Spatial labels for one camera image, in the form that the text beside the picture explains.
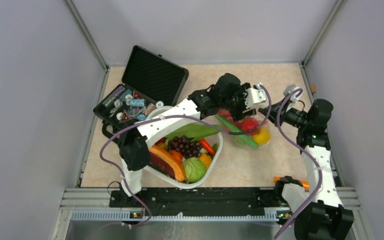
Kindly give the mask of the red toy bell pepper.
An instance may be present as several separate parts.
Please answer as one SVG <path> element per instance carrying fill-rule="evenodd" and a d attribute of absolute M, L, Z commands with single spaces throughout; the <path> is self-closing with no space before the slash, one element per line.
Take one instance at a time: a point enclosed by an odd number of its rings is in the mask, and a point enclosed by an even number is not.
<path fill-rule="evenodd" d="M 248 135 L 252 136 L 252 135 L 256 134 L 258 132 L 258 130 L 260 129 L 259 124 L 260 124 L 260 121 L 258 121 L 257 119 L 255 119 L 253 117 L 247 117 L 247 118 L 242 120 L 242 122 L 240 124 L 240 129 L 242 132 L 246 132 L 246 131 L 255 129 L 255 130 L 247 133 Z"/>

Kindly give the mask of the clear zip top bag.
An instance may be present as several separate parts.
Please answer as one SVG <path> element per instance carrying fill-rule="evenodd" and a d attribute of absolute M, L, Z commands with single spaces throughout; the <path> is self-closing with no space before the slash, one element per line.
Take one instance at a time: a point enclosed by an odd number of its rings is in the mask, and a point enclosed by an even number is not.
<path fill-rule="evenodd" d="M 250 116 L 235 121 L 229 111 L 221 109 L 217 112 L 215 118 L 227 132 L 246 132 L 245 134 L 229 135 L 234 144 L 238 147 L 258 149 L 271 141 L 269 123 L 265 122 L 261 125 L 262 119 L 260 117 Z"/>

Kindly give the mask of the green toy cucumber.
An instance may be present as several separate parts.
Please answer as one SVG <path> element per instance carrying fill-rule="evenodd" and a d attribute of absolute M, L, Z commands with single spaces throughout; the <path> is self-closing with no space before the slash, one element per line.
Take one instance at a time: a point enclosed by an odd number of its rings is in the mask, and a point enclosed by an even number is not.
<path fill-rule="evenodd" d="M 229 122 L 228 120 L 219 116 L 218 114 L 215 115 L 215 118 L 219 120 L 224 126 L 226 126 L 229 129 L 230 133 L 235 133 L 235 134 L 231 134 L 231 136 L 233 136 L 234 142 L 239 147 L 249 146 L 252 149 L 259 148 L 259 145 L 250 136 L 246 134 L 236 134 L 241 132 L 241 130 L 237 126 L 235 126 L 233 123 Z"/>

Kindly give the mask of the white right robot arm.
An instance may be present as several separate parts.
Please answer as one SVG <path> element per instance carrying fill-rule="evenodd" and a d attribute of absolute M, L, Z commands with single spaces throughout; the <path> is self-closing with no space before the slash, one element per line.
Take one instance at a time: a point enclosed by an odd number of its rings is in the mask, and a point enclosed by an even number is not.
<path fill-rule="evenodd" d="M 344 207 L 340 199 L 331 167 L 331 144 L 327 134 L 333 105 L 325 99 L 316 99 L 308 111 L 297 110 L 303 89 L 288 86 L 284 98 L 271 104 L 270 109 L 260 109 L 268 114 L 280 134 L 297 147 L 305 164 L 308 187 L 285 183 L 273 192 L 273 200 L 279 206 L 289 205 L 292 216 L 274 235 L 277 239 L 293 226 L 297 240 L 344 240 L 354 223 L 354 214 Z M 297 128 L 296 140 L 291 140 L 282 130 L 287 123 Z"/>

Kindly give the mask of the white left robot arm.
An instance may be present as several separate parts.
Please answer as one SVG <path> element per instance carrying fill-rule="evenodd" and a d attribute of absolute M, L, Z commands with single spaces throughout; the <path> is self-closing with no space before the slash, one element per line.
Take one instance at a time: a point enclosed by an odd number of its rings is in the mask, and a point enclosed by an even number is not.
<path fill-rule="evenodd" d="M 214 116 L 220 109 L 228 110 L 234 120 L 256 113 L 254 105 L 268 101 L 269 93 L 262 83 L 254 86 L 226 73 L 205 89 L 195 90 L 176 106 L 146 121 L 120 131 L 118 148 L 122 162 L 123 192 L 121 200 L 129 207 L 140 202 L 143 168 L 150 161 L 149 148 L 162 137 L 192 122 Z"/>

